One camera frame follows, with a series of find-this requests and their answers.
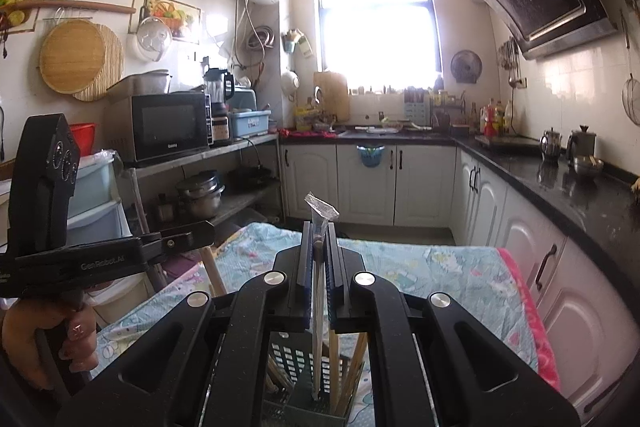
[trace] kitchen cabinet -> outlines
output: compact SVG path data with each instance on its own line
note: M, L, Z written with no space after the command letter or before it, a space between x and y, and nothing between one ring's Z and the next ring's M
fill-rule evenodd
M589 403L622 375L636 355L638 326L603 273L571 239L538 313L556 355L562 395L585 423L594 414Z
M540 299L558 265L564 241L564 234L547 217L509 188L495 246L511 253L534 302ZM540 279L536 282L538 272Z
M469 222L475 196L471 187L471 177L476 166L477 164L470 154L462 149L457 149L449 228L456 245L459 247L466 245L468 239Z
M446 227L456 166L454 147L397 147L396 212L400 227Z
M355 145L338 145L340 221L393 225L396 199L396 146L386 146L380 164L362 164Z
M476 195L466 244L472 247L492 247L502 219L507 183L489 168L476 164L472 186Z
M280 157L287 216L311 218L311 209L305 203L309 192L338 207L335 145L284 145Z

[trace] stack of pots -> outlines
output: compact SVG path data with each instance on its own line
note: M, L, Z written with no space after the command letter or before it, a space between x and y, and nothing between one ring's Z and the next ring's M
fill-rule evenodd
M211 219L220 209L225 185L220 184L217 171L203 171L178 182L175 188L191 217Z

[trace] red bucket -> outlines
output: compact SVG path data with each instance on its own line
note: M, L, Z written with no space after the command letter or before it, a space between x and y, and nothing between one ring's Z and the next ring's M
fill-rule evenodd
M80 148L80 156L89 156L94 147L95 123L73 123L69 129Z

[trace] wall fan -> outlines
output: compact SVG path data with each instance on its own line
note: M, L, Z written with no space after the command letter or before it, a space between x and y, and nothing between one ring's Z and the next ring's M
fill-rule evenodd
M459 84L475 84L482 73L482 60L471 50L462 50L451 59L451 73Z

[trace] pot lid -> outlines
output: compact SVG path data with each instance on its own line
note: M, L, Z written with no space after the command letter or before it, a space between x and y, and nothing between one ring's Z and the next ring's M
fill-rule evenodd
M218 185L218 171L203 171L187 179L177 182L175 188L178 190L195 190L203 185Z

